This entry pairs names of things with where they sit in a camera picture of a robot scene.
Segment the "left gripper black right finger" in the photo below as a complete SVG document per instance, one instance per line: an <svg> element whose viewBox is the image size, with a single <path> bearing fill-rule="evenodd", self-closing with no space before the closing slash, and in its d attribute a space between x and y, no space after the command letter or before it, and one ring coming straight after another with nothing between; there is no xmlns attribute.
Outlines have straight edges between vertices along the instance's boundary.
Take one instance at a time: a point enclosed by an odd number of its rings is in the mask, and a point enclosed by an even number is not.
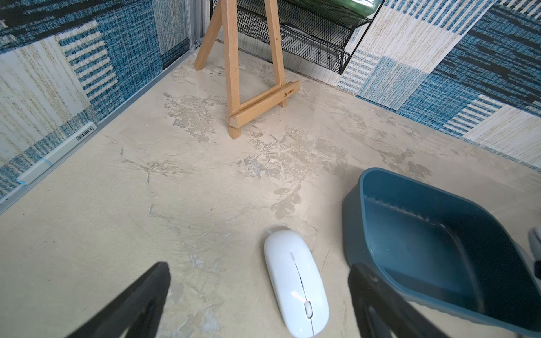
<svg viewBox="0 0 541 338"><path fill-rule="evenodd" d="M362 337L446 337L367 265L356 263L348 286Z"/></svg>

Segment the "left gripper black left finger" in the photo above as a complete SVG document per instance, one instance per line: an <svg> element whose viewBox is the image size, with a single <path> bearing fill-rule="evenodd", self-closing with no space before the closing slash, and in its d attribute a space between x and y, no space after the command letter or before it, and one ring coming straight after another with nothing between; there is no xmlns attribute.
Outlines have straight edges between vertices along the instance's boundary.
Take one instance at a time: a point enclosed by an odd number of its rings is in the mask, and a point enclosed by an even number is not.
<svg viewBox="0 0 541 338"><path fill-rule="evenodd" d="M155 263L69 337L155 337L170 282L169 265Z"/></svg>

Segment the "teal storage box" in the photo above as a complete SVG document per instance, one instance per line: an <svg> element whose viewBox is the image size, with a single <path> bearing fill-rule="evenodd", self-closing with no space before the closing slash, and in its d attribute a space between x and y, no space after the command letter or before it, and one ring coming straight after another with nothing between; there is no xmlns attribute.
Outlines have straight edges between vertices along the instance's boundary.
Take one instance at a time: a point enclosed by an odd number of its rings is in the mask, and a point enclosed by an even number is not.
<svg viewBox="0 0 541 338"><path fill-rule="evenodd" d="M540 336L534 262L478 204L369 168L342 203L342 234L349 265L367 265L406 300Z"/></svg>

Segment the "small white mouse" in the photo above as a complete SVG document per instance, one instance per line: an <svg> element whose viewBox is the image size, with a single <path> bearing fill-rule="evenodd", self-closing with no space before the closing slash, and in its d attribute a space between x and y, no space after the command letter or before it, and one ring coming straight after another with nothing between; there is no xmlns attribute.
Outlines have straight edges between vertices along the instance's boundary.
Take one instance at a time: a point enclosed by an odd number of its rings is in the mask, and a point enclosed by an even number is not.
<svg viewBox="0 0 541 338"><path fill-rule="evenodd" d="M326 327L330 309L315 260L296 232L281 230L263 246L280 313L293 337L315 337Z"/></svg>

